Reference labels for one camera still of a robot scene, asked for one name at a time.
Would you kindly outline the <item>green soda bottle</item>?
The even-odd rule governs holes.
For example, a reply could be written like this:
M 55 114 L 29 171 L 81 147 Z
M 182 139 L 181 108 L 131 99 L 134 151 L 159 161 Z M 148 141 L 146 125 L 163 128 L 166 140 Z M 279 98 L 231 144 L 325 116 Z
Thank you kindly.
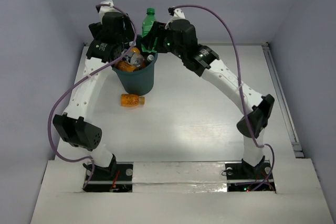
M 149 7 L 146 9 L 146 17 L 142 22 L 142 38 L 144 38 L 151 30 L 153 23 L 156 21 L 155 18 L 155 9 Z M 146 47 L 143 43 L 141 43 L 143 52 L 155 52 L 153 48 Z

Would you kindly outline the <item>yellow blue label bottle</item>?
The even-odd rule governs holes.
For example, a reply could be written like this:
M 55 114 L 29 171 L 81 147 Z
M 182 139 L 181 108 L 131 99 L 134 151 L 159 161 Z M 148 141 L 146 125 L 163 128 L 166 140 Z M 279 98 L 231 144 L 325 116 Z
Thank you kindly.
M 140 50 L 137 47 L 132 47 L 130 49 L 130 52 L 136 53 L 136 54 L 140 54 Z

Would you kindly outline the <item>orange label tea bottle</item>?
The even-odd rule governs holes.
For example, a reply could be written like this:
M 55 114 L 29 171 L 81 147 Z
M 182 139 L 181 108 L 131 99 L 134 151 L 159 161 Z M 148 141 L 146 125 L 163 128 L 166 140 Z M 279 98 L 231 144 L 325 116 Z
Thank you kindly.
M 154 55 L 153 54 L 149 54 L 144 56 L 144 66 L 147 67 L 148 65 L 151 64 L 151 62 L 154 60 Z

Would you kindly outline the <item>clear bottle black label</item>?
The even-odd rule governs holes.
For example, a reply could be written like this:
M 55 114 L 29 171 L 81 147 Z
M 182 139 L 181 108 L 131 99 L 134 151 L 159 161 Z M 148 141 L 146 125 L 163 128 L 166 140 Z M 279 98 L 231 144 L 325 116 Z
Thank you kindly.
M 137 52 L 130 52 L 124 57 L 125 61 L 127 61 L 130 65 L 133 65 L 137 68 L 142 68 L 144 64 L 144 57 Z

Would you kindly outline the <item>small orange juice bottle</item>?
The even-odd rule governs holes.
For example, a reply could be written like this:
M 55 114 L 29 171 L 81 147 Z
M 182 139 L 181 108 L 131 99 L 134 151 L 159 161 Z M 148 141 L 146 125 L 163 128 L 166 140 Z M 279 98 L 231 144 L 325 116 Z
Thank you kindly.
M 120 71 L 124 71 L 124 72 L 134 72 L 134 71 L 138 71 L 139 69 L 134 66 L 129 64 L 127 61 L 119 61 L 116 65 L 115 68 L 120 70 Z

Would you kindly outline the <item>small orange patterned bottle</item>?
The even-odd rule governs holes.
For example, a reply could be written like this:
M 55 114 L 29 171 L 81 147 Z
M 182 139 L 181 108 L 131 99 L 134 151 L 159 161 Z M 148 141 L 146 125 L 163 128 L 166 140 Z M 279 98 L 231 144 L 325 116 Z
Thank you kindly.
M 138 105 L 145 104 L 145 97 L 136 94 L 122 94 L 121 95 L 121 106 L 123 107 L 134 107 Z

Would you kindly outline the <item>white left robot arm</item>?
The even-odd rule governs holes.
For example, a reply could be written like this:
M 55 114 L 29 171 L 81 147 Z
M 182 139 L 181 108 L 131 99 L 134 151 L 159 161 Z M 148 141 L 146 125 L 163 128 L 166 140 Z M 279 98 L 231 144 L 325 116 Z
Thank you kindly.
M 102 178 L 111 179 L 116 174 L 116 159 L 101 143 L 102 130 L 93 124 L 92 115 L 109 68 L 137 34 L 128 15 L 119 11 L 102 14 L 100 22 L 90 24 L 89 29 L 93 41 L 86 53 L 84 82 L 76 87 L 63 114 L 54 115 L 52 122 L 64 142 L 93 158 L 94 165 L 85 166 L 87 170 L 95 169 Z

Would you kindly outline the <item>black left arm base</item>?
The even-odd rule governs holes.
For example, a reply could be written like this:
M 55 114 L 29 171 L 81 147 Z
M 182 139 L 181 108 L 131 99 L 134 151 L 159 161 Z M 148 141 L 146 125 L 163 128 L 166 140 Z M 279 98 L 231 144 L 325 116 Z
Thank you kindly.
M 84 165 L 87 169 L 85 176 L 84 191 L 88 193 L 131 193 L 133 191 L 133 163 L 119 163 L 115 164 L 114 174 L 111 175 L 108 171 L 103 171 L 96 167 L 92 178 L 87 182 L 92 165 Z

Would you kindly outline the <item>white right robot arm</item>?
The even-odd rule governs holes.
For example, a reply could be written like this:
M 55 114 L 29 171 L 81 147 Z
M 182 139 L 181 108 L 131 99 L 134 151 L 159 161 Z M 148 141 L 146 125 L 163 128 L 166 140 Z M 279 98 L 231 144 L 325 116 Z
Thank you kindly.
M 274 97 L 262 95 L 243 83 L 214 50 L 198 43 L 196 29 L 186 19 L 167 24 L 154 22 L 142 35 L 141 43 L 148 51 L 177 56 L 188 70 L 214 85 L 239 108 L 243 117 L 237 122 L 237 129 L 244 139 L 241 171 L 248 178 L 258 175 L 265 160 L 261 149 L 263 130 L 268 124 Z

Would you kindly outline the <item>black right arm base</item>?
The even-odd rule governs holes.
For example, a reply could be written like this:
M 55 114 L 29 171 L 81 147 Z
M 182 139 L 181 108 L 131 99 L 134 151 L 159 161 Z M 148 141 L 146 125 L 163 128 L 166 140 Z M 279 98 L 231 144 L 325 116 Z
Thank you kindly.
M 269 161 L 250 167 L 243 161 L 224 163 L 221 175 L 226 178 L 228 192 L 276 191 Z

